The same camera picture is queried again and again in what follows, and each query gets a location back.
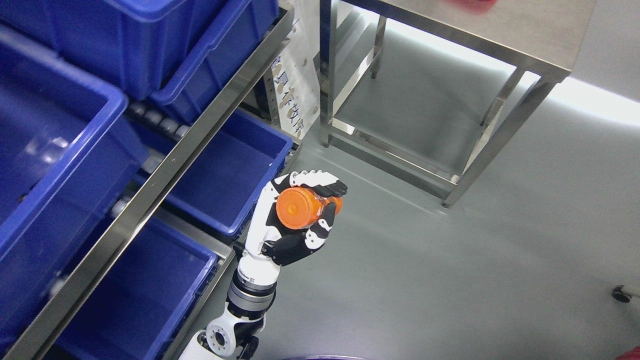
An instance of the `plastic bottle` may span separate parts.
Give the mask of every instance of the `plastic bottle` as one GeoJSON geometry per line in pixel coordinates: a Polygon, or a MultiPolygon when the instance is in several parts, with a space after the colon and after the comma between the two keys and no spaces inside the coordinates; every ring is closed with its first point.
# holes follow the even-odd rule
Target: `plastic bottle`
{"type": "Polygon", "coordinates": [[[329,202],[335,202],[339,213],[342,209],[342,198],[322,197],[307,188],[288,188],[276,201],[276,213],[284,226],[289,229],[302,229],[316,222],[322,210],[329,202]]]}

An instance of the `blue crate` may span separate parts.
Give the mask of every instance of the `blue crate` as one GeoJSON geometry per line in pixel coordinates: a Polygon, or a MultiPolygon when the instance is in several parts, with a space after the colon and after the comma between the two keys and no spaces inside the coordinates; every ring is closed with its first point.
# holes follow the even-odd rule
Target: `blue crate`
{"type": "MultiPolygon", "coordinates": [[[[139,129],[142,141],[163,154],[175,145],[139,129]]],[[[220,234],[237,237],[260,191],[284,167],[293,141],[253,115],[236,110],[184,174],[166,201],[220,234]]],[[[140,183],[143,177],[136,177],[140,183]]]]}
{"type": "Polygon", "coordinates": [[[136,99],[159,89],[225,0],[2,0],[0,19],[136,99]]]}
{"type": "Polygon", "coordinates": [[[150,98],[192,124],[227,84],[278,16],[275,0],[228,0],[167,84],[150,98]]]}
{"type": "Polygon", "coordinates": [[[79,360],[155,359],[171,343],[217,256],[152,218],[57,340],[79,360]]]}
{"type": "Polygon", "coordinates": [[[0,354],[147,157],[126,105],[0,26],[0,354]]]}

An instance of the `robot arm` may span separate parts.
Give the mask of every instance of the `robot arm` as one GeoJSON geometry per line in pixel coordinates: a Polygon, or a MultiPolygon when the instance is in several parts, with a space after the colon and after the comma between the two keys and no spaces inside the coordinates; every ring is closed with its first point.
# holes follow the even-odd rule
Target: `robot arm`
{"type": "Polygon", "coordinates": [[[192,337],[180,360],[222,360],[232,356],[237,347],[242,348],[237,359],[253,356],[258,346],[255,334],[264,328],[264,315],[275,300],[280,267],[318,251],[333,227],[334,202],[324,206],[319,219],[306,228],[289,229],[279,221],[278,197],[294,186],[324,198],[342,197],[347,192],[337,177],[314,170],[284,175],[262,189],[244,248],[234,247],[240,259],[227,291],[225,310],[206,330],[192,337]]]}

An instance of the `epoxy floor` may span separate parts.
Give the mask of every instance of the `epoxy floor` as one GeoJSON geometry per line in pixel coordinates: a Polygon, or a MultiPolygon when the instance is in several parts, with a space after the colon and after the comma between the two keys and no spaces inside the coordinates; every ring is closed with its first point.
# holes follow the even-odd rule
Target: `epoxy floor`
{"type": "MultiPolygon", "coordinates": [[[[367,102],[397,91],[394,78],[381,72],[378,88],[359,86],[341,116],[371,124],[367,108],[398,104],[367,102]]],[[[405,111],[427,111],[432,98],[405,111]]],[[[473,101],[466,109],[478,113],[486,99],[473,101]]],[[[315,128],[295,169],[332,172],[349,193],[322,251],[282,269],[254,360],[613,359],[640,345],[640,300],[609,295],[617,284],[640,284],[638,113],[639,103],[566,80],[447,210],[320,146],[315,128]]],[[[226,290],[193,332],[221,313],[226,290]]]]}

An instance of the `storage rack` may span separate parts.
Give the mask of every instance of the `storage rack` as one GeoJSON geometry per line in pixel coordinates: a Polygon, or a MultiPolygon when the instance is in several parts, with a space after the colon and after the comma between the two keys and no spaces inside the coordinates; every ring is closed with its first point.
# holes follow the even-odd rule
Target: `storage rack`
{"type": "MultiPolygon", "coordinates": [[[[164,358],[169,358],[173,354],[198,311],[215,289],[220,277],[233,262],[234,256],[229,246],[191,227],[179,218],[159,210],[160,204],[244,97],[263,78],[273,58],[282,50],[283,41],[292,28],[292,22],[292,8],[281,3],[280,15],[263,41],[165,157],[147,182],[140,187],[124,210],[69,275],[59,292],[51,298],[22,333],[5,356],[6,360],[43,358],[98,283],[152,216],[167,220],[181,232],[214,251],[221,259],[216,275],[206,286],[173,344],[165,352],[164,358]]],[[[288,171],[297,158],[300,145],[301,142],[294,141],[294,149],[287,159],[284,171],[288,171]]],[[[246,230],[241,236],[241,241],[245,238],[246,230]]]]}

